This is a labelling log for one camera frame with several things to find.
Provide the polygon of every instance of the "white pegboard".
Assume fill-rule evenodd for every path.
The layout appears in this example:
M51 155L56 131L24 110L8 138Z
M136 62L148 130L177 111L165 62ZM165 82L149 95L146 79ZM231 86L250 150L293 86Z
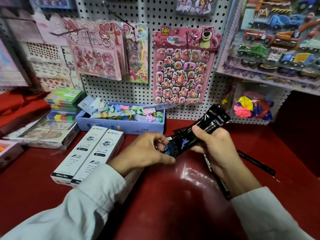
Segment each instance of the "white pegboard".
M108 12L103 0L76 0L74 10L55 10L62 17L83 18L88 20L113 19L119 21ZM88 95L101 97L107 101L154 104L152 100L153 83L153 38L152 31L160 30L161 25L174 27L199 28L203 25L216 27L218 34L223 34L232 0L217 0L215 11L211 17L177 15L177 0L104 0L108 7L129 23L142 22L149 27L149 84L114 81L96 76L83 75L82 81ZM216 74L213 70L206 87L202 104L178 104L175 109L166 111L167 118L197 120L214 103L222 101L229 87L229 77ZM290 91L284 89L275 101L278 109ZM236 123L262 124L266 121L250 119L234 119Z

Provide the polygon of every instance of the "white sleeve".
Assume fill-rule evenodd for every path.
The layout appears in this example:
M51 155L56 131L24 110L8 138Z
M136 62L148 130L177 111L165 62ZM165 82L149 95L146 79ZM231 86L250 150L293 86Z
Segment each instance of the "white sleeve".
M250 240L313 239L298 226L267 187L239 195L231 203Z
M98 165L61 205L30 217L1 240L96 239L125 185L112 167Z

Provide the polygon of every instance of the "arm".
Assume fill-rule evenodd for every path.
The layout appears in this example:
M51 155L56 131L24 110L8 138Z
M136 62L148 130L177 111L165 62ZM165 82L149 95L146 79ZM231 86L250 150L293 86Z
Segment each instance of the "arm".
M2 240L96 239L114 203L121 197L126 175L155 163L175 162L173 157L160 152L168 142L160 133L139 136L109 165L98 165L66 195L61 205L30 217L4 235Z
M192 130L202 140L192 150L208 156L214 172L230 190L232 206L250 240L313 239L243 164L225 129L218 128L212 135L197 126Z

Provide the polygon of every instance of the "blue cardboard box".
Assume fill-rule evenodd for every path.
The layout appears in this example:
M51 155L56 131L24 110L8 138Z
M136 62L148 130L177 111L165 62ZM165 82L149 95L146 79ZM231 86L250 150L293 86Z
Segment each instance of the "blue cardboard box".
M119 103L119 102L108 102L110 105L122 104L124 106L143 106L144 104L132 104L132 103ZM112 130L122 131L125 134L130 135L141 135L145 132L158 132L163 134L165 126L165 109L158 110L163 113L163 121L160 122L149 122L139 116L141 121L134 120L108 120L108 119L91 119L90 115L82 110L76 117L75 120L82 131L89 131L92 126L107 127Z

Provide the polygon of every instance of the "white barcode label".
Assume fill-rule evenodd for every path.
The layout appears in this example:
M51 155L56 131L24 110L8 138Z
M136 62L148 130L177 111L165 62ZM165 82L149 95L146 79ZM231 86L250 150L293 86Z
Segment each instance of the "white barcode label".
M83 103L80 105L80 107L84 109L87 105L88 105L87 102L83 102Z

